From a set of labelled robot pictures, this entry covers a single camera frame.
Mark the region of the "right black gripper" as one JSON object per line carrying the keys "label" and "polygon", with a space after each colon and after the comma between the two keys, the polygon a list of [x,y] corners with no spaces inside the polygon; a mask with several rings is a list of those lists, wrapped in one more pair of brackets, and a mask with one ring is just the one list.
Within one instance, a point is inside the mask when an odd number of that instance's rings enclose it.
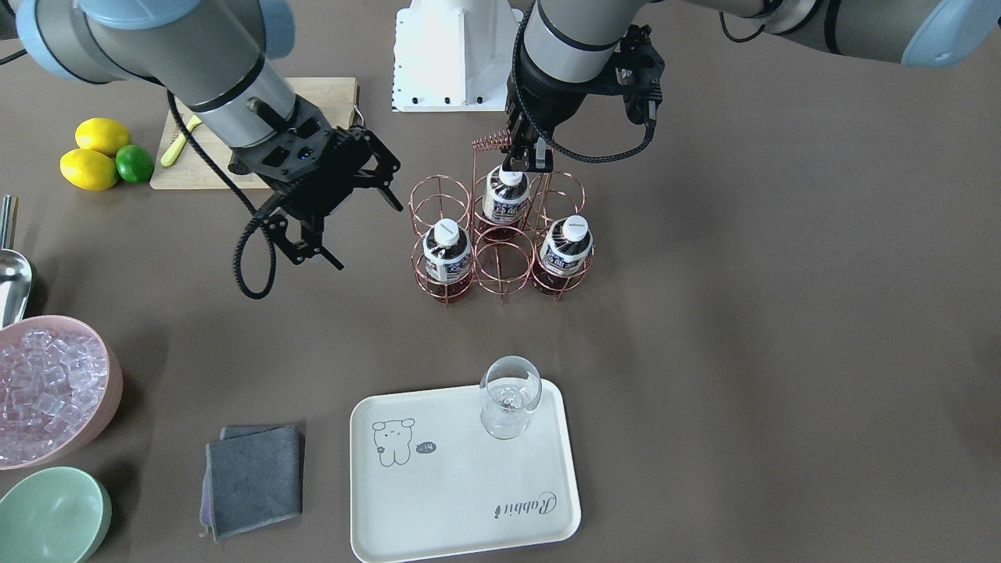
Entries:
{"label": "right black gripper", "polygon": [[296,99],[287,118],[262,99],[248,100],[248,107],[273,136],[233,151],[273,195],[253,213],[246,230],[262,228],[293,263],[323,259],[342,271],[344,264],[323,246],[325,218],[355,188],[378,189],[403,213],[403,203],[390,188],[391,152],[364,126],[330,125],[305,99]]}

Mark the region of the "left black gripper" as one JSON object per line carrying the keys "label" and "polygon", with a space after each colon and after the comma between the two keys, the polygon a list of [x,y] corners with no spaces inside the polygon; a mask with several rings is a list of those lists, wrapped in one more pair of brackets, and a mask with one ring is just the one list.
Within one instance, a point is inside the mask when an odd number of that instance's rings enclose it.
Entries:
{"label": "left black gripper", "polygon": [[646,128],[644,138],[623,157],[644,151],[655,135],[662,96],[664,58],[651,43],[648,25],[629,25],[626,34],[612,47],[610,58],[597,75],[583,83],[568,83],[548,76],[533,62],[526,46],[523,23],[515,35],[511,76],[508,78],[508,125],[510,135],[500,170],[550,174],[553,152],[575,157],[554,139],[554,131],[579,110],[590,94],[622,97],[630,122]]}

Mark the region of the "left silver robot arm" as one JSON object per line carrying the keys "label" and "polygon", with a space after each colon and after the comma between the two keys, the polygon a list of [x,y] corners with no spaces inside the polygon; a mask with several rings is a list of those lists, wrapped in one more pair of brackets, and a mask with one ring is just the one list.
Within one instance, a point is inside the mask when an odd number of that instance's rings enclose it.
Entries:
{"label": "left silver robot arm", "polygon": [[605,96],[544,76],[526,37],[537,25],[564,48],[566,32],[554,34],[551,22],[551,4],[533,1],[516,29],[511,63],[522,65],[522,92],[505,103],[504,170],[582,171],[590,151],[590,164],[610,165],[603,178],[711,164],[744,179],[822,181],[865,170],[911,179],[998,171],[998,5],[966,63],[908,67],[815,50],[737,14],[724,30],[715,6],[644,2],[631,23],[648,28],[641,52],[655,50],[662,69],[660,140],[630,121],[621,84]]}

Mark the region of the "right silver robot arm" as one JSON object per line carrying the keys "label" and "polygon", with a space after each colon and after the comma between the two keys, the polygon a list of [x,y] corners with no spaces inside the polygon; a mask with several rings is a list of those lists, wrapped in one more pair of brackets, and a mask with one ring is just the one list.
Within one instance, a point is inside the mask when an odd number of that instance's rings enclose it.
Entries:
{"label": "right silver robot arm", "polygon": [[69,80],[164,86],[272,190],[246,235],[260,231],[295,264],[337,264],[325,218],[354,189],[403,209],[390,188],[400,161],[378,136],[330,124],[273,68],[296,41],[285,1],[4,1],[2,36]]}

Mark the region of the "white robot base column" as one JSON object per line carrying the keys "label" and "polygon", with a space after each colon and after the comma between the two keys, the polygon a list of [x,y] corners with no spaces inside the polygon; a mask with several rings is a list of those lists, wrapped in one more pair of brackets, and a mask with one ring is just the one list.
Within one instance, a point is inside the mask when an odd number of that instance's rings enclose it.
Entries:
{"label": "white robot base column", "polygon": [[515,32],[508,1],[412,1],[396,12],[397,112],[504,112]]}

